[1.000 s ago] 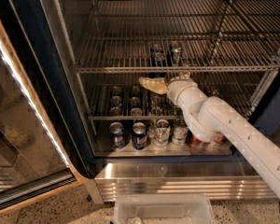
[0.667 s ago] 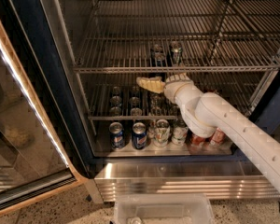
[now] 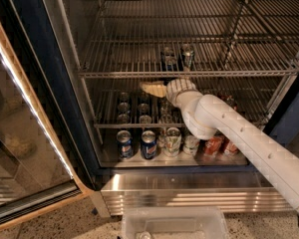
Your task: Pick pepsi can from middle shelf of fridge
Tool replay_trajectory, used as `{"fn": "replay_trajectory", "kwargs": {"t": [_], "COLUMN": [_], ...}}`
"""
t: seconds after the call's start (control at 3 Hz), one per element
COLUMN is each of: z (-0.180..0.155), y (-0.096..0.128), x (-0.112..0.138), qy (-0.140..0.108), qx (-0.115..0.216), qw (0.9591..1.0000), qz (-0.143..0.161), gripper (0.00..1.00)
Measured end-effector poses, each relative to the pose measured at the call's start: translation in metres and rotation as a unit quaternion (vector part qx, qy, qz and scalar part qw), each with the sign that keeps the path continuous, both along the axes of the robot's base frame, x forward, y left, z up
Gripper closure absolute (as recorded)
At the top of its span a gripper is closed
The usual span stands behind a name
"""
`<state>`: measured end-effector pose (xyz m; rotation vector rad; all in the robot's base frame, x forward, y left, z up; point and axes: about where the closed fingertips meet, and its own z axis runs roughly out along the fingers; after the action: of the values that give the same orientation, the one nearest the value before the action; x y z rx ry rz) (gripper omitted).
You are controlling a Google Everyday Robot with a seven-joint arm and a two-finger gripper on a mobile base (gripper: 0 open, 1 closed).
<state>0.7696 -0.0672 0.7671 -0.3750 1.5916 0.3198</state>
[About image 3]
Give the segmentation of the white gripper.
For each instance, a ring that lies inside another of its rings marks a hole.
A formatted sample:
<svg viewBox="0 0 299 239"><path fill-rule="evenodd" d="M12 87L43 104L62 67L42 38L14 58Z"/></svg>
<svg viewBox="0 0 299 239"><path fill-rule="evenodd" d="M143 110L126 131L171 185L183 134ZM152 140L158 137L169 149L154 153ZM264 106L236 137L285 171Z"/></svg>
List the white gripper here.
<svg viewBox="0 0 299 239"><path fill-rule="evenodd" d="M162 81L156 82L140 82L141 89L152 96L158 98L166 98L174 106L176 105L176 98L183 92L195 91L195 84L188 79L179 78L170 81L167 86Z"/></svg>

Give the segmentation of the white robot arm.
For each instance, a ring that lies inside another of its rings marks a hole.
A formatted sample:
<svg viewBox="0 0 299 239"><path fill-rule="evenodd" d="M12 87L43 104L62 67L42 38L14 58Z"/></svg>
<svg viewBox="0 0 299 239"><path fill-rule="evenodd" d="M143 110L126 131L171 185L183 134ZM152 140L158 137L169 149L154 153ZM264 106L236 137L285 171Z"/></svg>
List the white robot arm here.
<svg viewBox="0 0 299 239"><path fill-rule="evenodd" d="M197 138L208 140L222 132L251 161L283 198L299 213L299 158L280 145L230 105L204 95L195 84L178 78L140 83L142 91L166 98L180 109L183 122Z"/></svg>

